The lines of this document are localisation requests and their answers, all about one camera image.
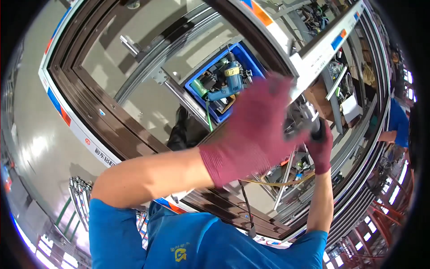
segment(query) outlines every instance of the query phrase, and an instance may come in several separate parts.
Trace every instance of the knitted glove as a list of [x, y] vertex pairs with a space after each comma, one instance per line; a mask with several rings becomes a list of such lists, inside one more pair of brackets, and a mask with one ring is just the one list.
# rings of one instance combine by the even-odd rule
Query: knitted glove
[[308, 131], [290, 141], [283, 138], [290, 82], [280, 76], [255, 80], [238, 96], [223, 137], [199, 146], [215, 186], [269, 170], [308, 139]]
[[315, 164], [315, 174], [320, 175], [327, 172], [330, 167], [330, 154], [333, 148], [333, 134], [326, 120], [320, 118], [322, 137], [315, 141], [310, 139], [305, 142], [309, 154]]

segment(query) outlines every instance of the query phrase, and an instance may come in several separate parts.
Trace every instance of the blue t-shirt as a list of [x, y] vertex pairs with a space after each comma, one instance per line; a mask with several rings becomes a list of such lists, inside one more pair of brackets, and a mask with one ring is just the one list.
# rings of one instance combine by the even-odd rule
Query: blue t-shirt
[[90, 201], [89, 242], [98, 268], [322, 268], [327, 233], [313, 231], [290, 248], [262, 245], [210, 213], [176, 214], [152, 202], [148, 247], [136, 212]]
[[388, 123], [388, 130], [397, 131], [396, 140], [394, 141], [396, 144], [401, 147], [408, 147], [409, 119], [400, 104], [394, 98], [391, 98], [390, 122]]

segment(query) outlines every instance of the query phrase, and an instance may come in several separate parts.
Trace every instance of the green cable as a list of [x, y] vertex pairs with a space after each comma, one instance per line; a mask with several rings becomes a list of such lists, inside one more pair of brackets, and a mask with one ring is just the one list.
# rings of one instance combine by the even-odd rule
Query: green cable
[[212, 128], [211, 117], [210, 117], [210, 114], [209, 114], [209, 102], [208, 101], [206, 101], [206, 116], [208, 117], [209, 130], [211, 130], [211, 132], [212, 132], [214, 129]]

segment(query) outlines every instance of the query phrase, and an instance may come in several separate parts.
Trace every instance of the logo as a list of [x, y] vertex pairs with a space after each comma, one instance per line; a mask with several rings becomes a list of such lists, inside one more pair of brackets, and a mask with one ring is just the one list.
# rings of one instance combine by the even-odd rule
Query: logo
[[182, 260], [186, 260], [187, 259], [187, 255], [185, 254], [187, 250], [184, 248], [178, 248], [175, 251], [175, 261], [180, 262]]

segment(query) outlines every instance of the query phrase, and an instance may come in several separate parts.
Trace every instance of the electric cord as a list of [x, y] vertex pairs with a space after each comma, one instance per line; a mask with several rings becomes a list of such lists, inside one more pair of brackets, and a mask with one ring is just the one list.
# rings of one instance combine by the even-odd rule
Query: electric cord
[[255, 227], [254, 227], [254, 217], [251, 214], [251, 206], [249, 205], [248, 197], [246, 196], [246, 192], [245, 192], [245, 188], [243, 187], [243, 183], [241, 181], [239, 181], [239, 184], [240, 184], [240, 187], [242, 189], [243, 198], [245, 199], [246, 208], [248, 209], [249, 223], [251, 224], [251, 228], [248, 231], [248, 236], [251, 238], [254, 238], [255, 236], [257, 236], [257, 233], [256, 233]]
[[259, 182], [259, 181], [255, 181], [255, 180], [251, 180], [251, 179], [240, 179], [239, 183], [241, 181], [244, 181], [244, 182], [256, 183], [256, 184], [266, 185], [266, 186], [282, 187], [282, 186], [291, 186], [291, 185], [300, 184], [300, 183], [302, 183], [302, 182], [310, 179], [313, 175], [315, 175], [315, 171], [313, 171], [312, 173], [310, 173], [309, 175], [307, 175], [304, 179], [300, 179], [300, 180], [296, 180], [296, 181], [290, 181], [290, 182], [286, 182], [286, 183]]
[[214, 129], [212, 128], [211, 116], [210, 116], [210, 114], [209, 114], [209, 102], [208, 102], [208, 101], [206, 101], [206, 116], [207, 116], [207, 118], [208, 118], [209, 130], [210, 130], [210, 131], [211, 131], [211, 133], [212, 133], [212, 131], [213, 131]]

